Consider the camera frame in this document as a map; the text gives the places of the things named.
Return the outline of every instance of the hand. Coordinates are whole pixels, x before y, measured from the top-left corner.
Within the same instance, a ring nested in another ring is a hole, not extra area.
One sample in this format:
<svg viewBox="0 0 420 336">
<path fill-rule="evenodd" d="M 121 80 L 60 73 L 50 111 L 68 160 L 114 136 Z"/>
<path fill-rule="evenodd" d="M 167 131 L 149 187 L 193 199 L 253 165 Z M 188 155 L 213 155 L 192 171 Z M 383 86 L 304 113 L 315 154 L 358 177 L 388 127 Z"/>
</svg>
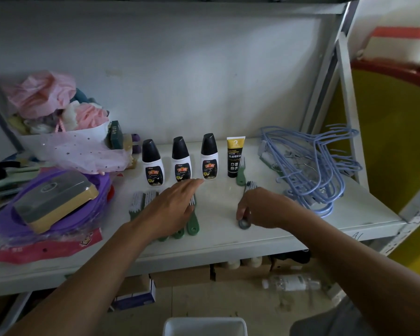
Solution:
<svg viewBox="0 0 420 336">
<path fill-rule="evenodd" d="M 159 194 L 133 223 L 140 225 L 151 240 L 170 236 L 185 226 L 194 210 L 190 199 L 203 179 L 182 180 Z"/>
<path fill-rule="evenodd" d="M 236 219 L 245 218 L 249 223 L 264 228 L 288 230 L 293 222 L 311 214 L 310 210 L 292 199 L 257 187 L 247 191 L 241 198 Z"/>
</svg>

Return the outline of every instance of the gray cloth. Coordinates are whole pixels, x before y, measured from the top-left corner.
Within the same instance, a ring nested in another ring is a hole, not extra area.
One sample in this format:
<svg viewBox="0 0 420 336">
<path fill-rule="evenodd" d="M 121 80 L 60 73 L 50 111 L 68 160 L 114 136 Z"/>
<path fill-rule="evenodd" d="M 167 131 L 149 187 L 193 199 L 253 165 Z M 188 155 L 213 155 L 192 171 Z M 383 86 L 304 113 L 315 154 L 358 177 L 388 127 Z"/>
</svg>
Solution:
<svg viewBox="0 0 420 336">
<path fill-rule="evenodd" d="M 295 322 L 290 336 L 376 336 L 349 298 L 323 314 Z"/>
</svg>

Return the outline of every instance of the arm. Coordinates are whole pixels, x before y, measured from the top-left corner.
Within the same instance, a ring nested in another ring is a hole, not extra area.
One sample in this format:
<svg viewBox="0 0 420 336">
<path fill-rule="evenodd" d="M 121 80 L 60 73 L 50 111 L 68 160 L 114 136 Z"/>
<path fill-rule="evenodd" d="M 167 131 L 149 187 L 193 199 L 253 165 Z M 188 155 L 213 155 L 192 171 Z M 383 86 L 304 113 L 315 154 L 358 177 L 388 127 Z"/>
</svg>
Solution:
<svg viewBox="0 0 420 336">
<path fill-rule="evenodd" d="M 347 236 L 291 199 L 257 188 L 238 205 L 243 216 L 282 228 L 304 243 L 378 335 L 420 335 L 420 276 Z"/>
<path fill-rule="evenodd" d="M 91 335 L 143 249 L 185 226 L 193 211 L 188 204 L 201 183 L 184 180 L 163 191 L 6 336 Z"/>
</svg>

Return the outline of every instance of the shoe polish bottle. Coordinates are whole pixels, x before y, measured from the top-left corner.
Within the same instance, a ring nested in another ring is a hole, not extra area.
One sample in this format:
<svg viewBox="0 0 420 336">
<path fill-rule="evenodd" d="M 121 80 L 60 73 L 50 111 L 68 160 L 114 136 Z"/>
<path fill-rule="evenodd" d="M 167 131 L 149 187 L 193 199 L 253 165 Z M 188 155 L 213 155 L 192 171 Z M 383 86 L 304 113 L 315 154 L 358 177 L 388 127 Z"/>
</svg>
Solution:
<svg viewBox="0 0 420 336">
<path fill-rule="evenodd" d="M 187 145 L 182 136 L 173 139 L 173 155 L 172 155 L 173 175 L 177 181 L 191 179 L 191 160 L 188 153 Z"/>
<path fill-rule="evenodd" d="M 143 141 L 141 147 L 141 160 L 145 169 L 146 180 L 151 186 L 161 186 L 164 182 L 165 170 L 160 153 L 152 139 Z"/>
<path fill-rule="evenodd" d="M 218 175 L 218 147 L 213 133 L 207 133 L 202 139 L 201 168 L 205 180 L 211 180 Z"/>
</svg>

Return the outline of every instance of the black bottle cap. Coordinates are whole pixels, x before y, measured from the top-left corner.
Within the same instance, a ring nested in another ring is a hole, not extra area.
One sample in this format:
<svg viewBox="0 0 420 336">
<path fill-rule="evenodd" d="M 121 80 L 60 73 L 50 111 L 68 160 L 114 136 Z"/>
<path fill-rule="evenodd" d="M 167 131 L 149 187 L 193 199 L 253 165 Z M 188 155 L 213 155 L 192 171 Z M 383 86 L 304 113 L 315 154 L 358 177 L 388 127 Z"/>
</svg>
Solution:
<svg viewBox="0 0 420 336">
<path fill-rule="evenodd" d="M 187 145 L 185 145 L 184 137 L 177 136 L 173 139 L 173 159 L 183 159 L 190 156 Z"/>
<path fill-rule="evenodd" d="M 160 153 L 157 150 L 157 146 L 154 144 L 154 140 L 146 139 L 143 141 L 141 147 L 141 160 L 144 163 L 151 163 L 160 159 Z"/>
<path fill-rule="evenodd" d="M 218 152 L 218 147 L 216 147 L 216 140 L 214 139 L 213 133 L 204 134 L 202 139 L 201 154 L 203 155 L 212 155 Z"/>
</svg>

